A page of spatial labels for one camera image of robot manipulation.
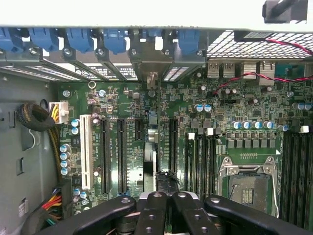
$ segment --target white pci slot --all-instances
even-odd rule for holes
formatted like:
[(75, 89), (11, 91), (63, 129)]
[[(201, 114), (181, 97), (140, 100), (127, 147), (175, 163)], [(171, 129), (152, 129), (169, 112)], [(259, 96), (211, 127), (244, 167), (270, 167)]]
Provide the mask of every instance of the white pci slot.
[(80, 115), (80, 148), (82, 160), (82, 188), (93, 187), (93, 158), (92, 158), (92, 123), (91, 115)]

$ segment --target white connector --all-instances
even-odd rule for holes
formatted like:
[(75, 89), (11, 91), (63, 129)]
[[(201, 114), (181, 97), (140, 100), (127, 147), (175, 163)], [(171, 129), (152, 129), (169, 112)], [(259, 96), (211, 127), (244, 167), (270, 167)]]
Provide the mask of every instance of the white connector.
[(54, 121), (56, 124), (61, 124), (61, 123), (68, 123), (68, 103), (67, 102), (50, 102), (49, 103), (49, 110), (51, 111), (51, 107), (54, 105), (55, 112), (52, 112), (52, 118), (53, 116)]
[(80, 115), (80, 148), (82, 160), (82, 187), (93, 187), (92, 128), (91, 115)]

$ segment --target power connector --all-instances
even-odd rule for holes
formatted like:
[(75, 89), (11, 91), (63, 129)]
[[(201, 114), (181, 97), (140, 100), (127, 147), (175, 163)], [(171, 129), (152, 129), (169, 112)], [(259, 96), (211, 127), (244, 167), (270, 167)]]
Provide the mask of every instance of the power connector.
[(68, 103), (67, 102), (50, 102), (49, 110), (56, 124), (68, 123)]

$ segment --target white power connector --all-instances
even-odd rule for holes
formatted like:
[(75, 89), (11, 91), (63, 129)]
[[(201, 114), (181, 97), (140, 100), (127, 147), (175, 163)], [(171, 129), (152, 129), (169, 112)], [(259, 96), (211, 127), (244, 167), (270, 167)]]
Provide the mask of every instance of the white power connector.
[(55, 123), (56, 124), (62, 124), (62, 123), (68, 123), (68, 103), (67, 102), (50, 102), (49, 103), (49, 110), (51, 110), (52, 105), (54, 107), (56, 106), (58, 108), (57, 113), (53, 113), (55, 118)]

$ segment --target mesh panel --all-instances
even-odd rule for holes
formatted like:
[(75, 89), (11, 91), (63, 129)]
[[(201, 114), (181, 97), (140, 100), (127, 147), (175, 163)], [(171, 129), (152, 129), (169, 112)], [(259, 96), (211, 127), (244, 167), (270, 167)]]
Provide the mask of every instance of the mesh panel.
[[(298, 43), (313, 49), (311, 33), (274, 33), (269, 39)], [(255, 58), (255, 59), (299, 59), (310, 56), (293, 46), (282, 46), (267, 42), (235, 42), (233, 30), (226, 30), (209, 47), (210, 58)]]
[(60, 81), (59, 79), (52, 78), (52, 77), (49, 77), (49, 76), (40, 75), (40, 74), (36, 74), (36, 73), (34, 73), (34, 72), (29, 72), (29, 71), (24, 71), (24, 70), (16, 69), (16, 68), (14, 68), (14, 67), (12, 67), (12, 66), (1, 66), (0, 68), (1, 68), (1, 69), (5, 69), (5, 70), (14, 71), (14, 72), (19, 72), (19, 73), (26, 74), (26, 75), (30, 75), (30, 76), (34, 76), (34, 77), (39, 77), (39, 78), (51, 80), (51, 81)]
[(48, 73), (48, 74), (51, 74), (51, 75), (54, 75), (54, 76), (62, 77), (62, 78), (67, 79), (67, 80), (81, 81), (80, 79), (78, 79), (76, 77), (73, 77), (73, 76), (70, 76), (70, 75), (67, 75), (67, 74), (64, 74), (64, 73), (52, 70), (52, 69), (48, 69), (48, 68), (43, 67), (43, 66), (26, 66), (26, 67), (34, 69), (34, 70), (38, 70), (38, 71), (41, 71), (41, 72), (45, 72), (45, 73)]

